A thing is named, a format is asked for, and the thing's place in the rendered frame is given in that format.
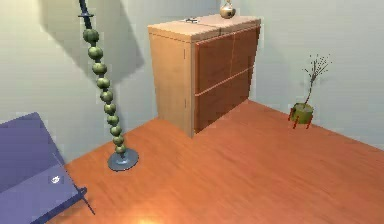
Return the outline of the light wooden cupboard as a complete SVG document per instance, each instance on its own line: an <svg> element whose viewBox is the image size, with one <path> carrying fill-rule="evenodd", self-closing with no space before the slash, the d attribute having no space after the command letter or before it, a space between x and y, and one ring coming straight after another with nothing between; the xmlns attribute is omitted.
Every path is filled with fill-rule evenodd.
<svg viewBox="0 0 384 224"><path fill-rule="evenodd" d="M248 99L261 20L196 17L148 27L158 117L188 136Z"/></svg>

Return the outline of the green beaded floor lamp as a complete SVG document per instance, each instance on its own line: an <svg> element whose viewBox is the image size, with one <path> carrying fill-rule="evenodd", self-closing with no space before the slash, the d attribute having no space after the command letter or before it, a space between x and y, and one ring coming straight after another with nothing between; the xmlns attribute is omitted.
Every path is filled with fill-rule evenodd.
<svg viewBox="0 0 384 224"><path fill-rule="evenodd" d="M86 0L78 0L78 2L81 10L79 17L83 19L85 26L83 39L90 45L88 56L93 60L92 71L97 76L96 85L101 91L100 99L104 103L103 109L107 115L107 123L110 125L109 132L113 137L114 153L109 157L107 165L115 172L126 171L138 163L139 154L125 145L120 119L116 113L117 106L113 103L114 94L110 90L111 81L106 77L107 66L102 62L104 53L97 45L100 35L92 27L93 14L88 11Z"/></svg>

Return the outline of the round golden vase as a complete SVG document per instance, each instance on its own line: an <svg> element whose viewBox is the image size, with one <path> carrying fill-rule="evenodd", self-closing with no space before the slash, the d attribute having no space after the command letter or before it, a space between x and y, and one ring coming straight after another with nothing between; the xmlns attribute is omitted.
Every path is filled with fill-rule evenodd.
<svg viewBox="0 0 384 224"><path fill-rule="evenodd" d="M232 6L231 0L225 0L225 4L220 7L219 14L224 19L231 19L236 14L236 9Z"/></svg>

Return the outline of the house plant in green pot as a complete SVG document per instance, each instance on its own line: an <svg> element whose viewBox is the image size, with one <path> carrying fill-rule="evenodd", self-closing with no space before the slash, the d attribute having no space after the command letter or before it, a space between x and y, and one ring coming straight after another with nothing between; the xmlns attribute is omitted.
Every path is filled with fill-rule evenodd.
<svg viewBox="0 0 384 224"><path fill-rule="evenodd" d="M328 71L328 66L332 64L330 55L320 56L319 54L310 55L310 68L304 68L303 71L309 76L308 95L304 102L295 103L290 108L288 121L293 122L292 128L295 129L298 125L305 125L306 128L312 123L314 108L309 104L312 95L313 86L317 78Z"/></svg>

